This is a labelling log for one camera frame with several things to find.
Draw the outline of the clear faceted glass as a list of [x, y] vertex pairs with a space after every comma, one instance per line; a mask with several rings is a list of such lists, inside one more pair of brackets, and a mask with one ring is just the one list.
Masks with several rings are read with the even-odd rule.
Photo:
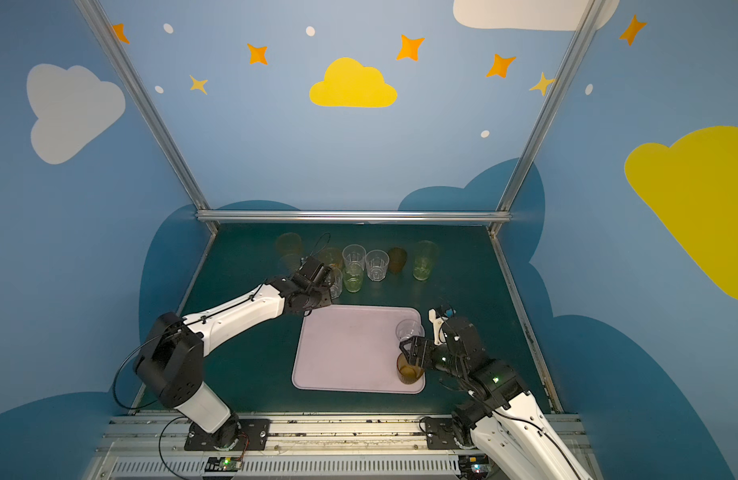
[[343, 291], [343, 274], [338, 267], [332, 267], [329, 275], [329, 294], [332, 301], [336, 301]]
[[395, 334], [398, 342], [401, 343], [412, 337], [424, 337], [425, 331], [420, 320], [404, 319], [396, 326]]

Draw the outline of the dark amber dimpled glass front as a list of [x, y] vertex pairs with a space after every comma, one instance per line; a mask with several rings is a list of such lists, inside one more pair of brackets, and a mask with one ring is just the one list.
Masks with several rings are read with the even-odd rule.
[[411, 365], [403, 353], [399, 354], [397, 357], [396, 369], [399, 380], [406, 385], [416, 383], [424, 375], [424, 369]]

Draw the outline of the lilac plastic tray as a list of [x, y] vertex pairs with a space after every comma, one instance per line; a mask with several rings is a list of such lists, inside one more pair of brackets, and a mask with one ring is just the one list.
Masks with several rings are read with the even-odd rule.
[[399, 378], [398, 325], [422, 327], [408, 307], [334, 305], [305, 317], [292, 383], [300, 390], [416, 395], [425, 379]]

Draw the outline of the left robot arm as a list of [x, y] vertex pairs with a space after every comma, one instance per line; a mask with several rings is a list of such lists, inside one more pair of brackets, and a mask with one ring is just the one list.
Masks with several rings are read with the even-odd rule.
[[333, 269], [309, 256], [289, 276], [201, 312], [174, 312], [155, 321], [133, 369], [165, 407], [192, 422], [204, 450], [233, 450], [243, 437], [238, 416], [206, 383], [204, 358], [226, 341], [284, 314], [306, 314], [332, 304]]

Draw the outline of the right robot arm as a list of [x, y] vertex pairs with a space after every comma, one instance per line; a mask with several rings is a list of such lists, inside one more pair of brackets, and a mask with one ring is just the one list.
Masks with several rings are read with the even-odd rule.
[[430, 315], [433, 337], [402, 333], [399, 348], [409, 365], [448, 375], [469, 396], [451, 414], [457, 443], [483, 452], [510, 479], [590, 479], [520, 375], [489, 355], [470, 320], [444, 308]]

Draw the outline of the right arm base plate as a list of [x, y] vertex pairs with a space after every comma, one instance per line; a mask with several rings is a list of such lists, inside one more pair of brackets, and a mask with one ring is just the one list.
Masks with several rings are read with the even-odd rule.
[[461, 426], [451, 417], [422, 417], [419, 427], [429, 450], [458, 450], [463, 448]]

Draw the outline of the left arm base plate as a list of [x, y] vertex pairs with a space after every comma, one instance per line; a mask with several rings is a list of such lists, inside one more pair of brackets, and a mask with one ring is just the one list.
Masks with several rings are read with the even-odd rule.
[[185, 442], [186, 451], [242, 452], [265, 449], [270, 420], [266, 418], [238, 418], [231, 416], [214, 433], [192, 422]]

